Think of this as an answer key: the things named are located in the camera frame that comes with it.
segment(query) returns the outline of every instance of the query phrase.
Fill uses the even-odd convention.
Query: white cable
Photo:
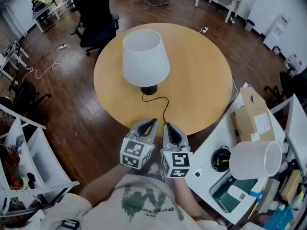
[[[235,81],[232,79],[232,82],[234,83],[234,87],[236,88],[236,85],[235,85]],[[239,93],[239,91],[238,91],[238,89],[236,88],[236,96],[238,95],[238,93]],[[235,96],[235,98],[236,98],[236,96]]]
[[[66,51],[69,49],[69,45],[68,45],[68,47],[67,47],[67,49],[60,55],[60,57],[59,58],[57,58],[57,60],[40,76],[40,77],[38,77],[37,76],[37,70],[36,69],[34,69],[33,67],[30,67],[30,70],[29,70],[29,72],[27,72],[26,74],[25,74],[25,76],[23,77],[23,80],[21,81],[21,82],[23,82],[24,81],[24,78],[26,77],[26,75],[28,75],[29,73],[31,73],[31,72],[33,72],[33,71],[35,71],[35,77],[37,78],[37,79],[40,79],[50,68],[52,68],[52,69],[58,69],[59,67],[60,67],[60,63],[58,63],[58,60],[66,53]]]
[[[202,26],[201,30],[198,33],[201,33],[204,28],[205,28],[205,26]]]
[[[38,34],[36,36],[36,38],[34,38],[26,47],[24,47],[24,49],[28,48],[30,46],[31,43],[33,43],[41,34],[43,34],[48,28],[52,27],[53,25],[55,25],[57,22],[53,23],[52,25],[48,26],[45,30],[43,30],[42,33]]]
[[[234,87],[235,87],[235,89],[236,89],[236,95],[235,95],[235,98],[236,98],[236,96],[238,95],[238,93],[239,93],[239,90],[236,88],[236,85],[235,85],[235,81],[232,79],[232,83],[234,84]]]
[[[36,38],[34,38],[26,47],[24,47],[24,49],[28,48],[30,46],[31,43],[33,43],[41,34],[43,34],[47,29],[49,29],[50,27],[52,27],[53,25],[55,25],[56,23],[60,22],[59,20],[57,20],[55,23],[53,23],[52,25],[48,26],[45,30],[43,30],[43,32],[41,32],[39,35],[36,36]]]

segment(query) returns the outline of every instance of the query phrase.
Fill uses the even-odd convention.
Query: white shelf
[[[23,128],[21,126],[21,121],[19,118],[16,118],[11,129],[5,139],[4,144],[6,146],[16,144],[16,138],[19,135],[24,135]],[[35,177],[34,186],[35,188],[43,188],[45,183],[43,182],[37,168],[33,162],[30,151],[26,142],[23,142],[21,147],[19,148],[21,161],[18,166],[18,174],[20,176],[27,176],[27,173],[32,173]]]
[[[78,181],[72,182],[62,169],[44,135],[43,129],[46,129],[45,126],[31,121],[1,104],[0,110],[16,118],[10,131],[1,136],[1,138],[6,138],[4,142],[6,146],[15,145],[18,136],[22,135],[24,137],[21,120],[25,122],[23,125],[24,127],[27,125],[37,127],[29,142],[23,142],[21,147],[18,148],[18,152],[21,155],[21,161],[18,165],[18,174],[20,176],[27,176],[27,173],[32,173],[36,180],[34,182],[35,189],[11,191],[3,167],[0,166],[0,216],[5,216],[7,214],[12,197],[17,196],[18,200],[23,202],[26,208],[29,208],[35,200],[35,194],[43,194],[47,202],[56,203],[71,188],[80,184]],[[17,216],[36,211],[36,208],[30,208],[29,210],[12,211],[10,215],[13,213]]]
[[[6,136],[4,145],[10,146],[10,145],[16,144],[16,138],[19,135],[24,135],[24,132],[21,126],[21,121],[17,117],[13,125],[11,126],[9,133]],[[25,142],[25,139],[21,147],[18,149],[18,151],[21,157],[21,161],[18,165],[18,174],[20,176],[27,176],[27,173],[33,174],[35,177],[35,182],[34,182],[35,188],[43,188],[45,183],[43,182],[39,172],[36,169],[36,166],[33,162],[33,159],[31,157],[31,154]],[[9,182],[5,178],[5,174],[4,174],[4,170],[2,166],[0,169],[0,181],[1,181],[1,187],[3,190],[10,190]],[[34,201],[34,197],[25,195],[25,196],[19,197],[19,201],[21,201],[26,208],[29,208],[30,205]]]
[[[45,185],[55,186],[71,183],[70,178],[54,155],[42,128],[36,129],[28,141],[28,147]],[[51,202],[59,193],[60,190],[43,195],[48,202]]]

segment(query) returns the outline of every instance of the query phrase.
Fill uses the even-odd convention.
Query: round wooden table
[[[163,136],[165,98],[142,100],[139,87],[128,83],[122,73],[124,37],[138,29],[157,31],[170,63],[168,77],[158,84],[151,100],[169,99],[167,122],[186,135],[215,122],[227,107],[232,93],[232,76],[222,52],[204,35],[176,24],[153,23],[133,27],[117,35],[100,54],[94,70],[94,86],[101,106],[117,121],[131,128],[147,118],[157,118],[156,136]]]

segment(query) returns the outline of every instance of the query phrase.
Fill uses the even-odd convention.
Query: cardboard box
[[[298,184],[301,182],[301,180],[302,180],[301,172],[299,170],[293,170],[286,186],[284,187],[281,193],[283,200],[288,202],[292,201],[296,193]]]
[[[236,138],[241,141],[273,141],[275,135],[264,99],[251,87],[241,88],[245,105],[230,116]]]

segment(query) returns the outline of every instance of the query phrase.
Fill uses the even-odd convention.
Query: black lamp base
[[[150,86],[150,87],[141,87],[141,91],[143,94],[152,95],[156,93],[158,90],[158,85]]]

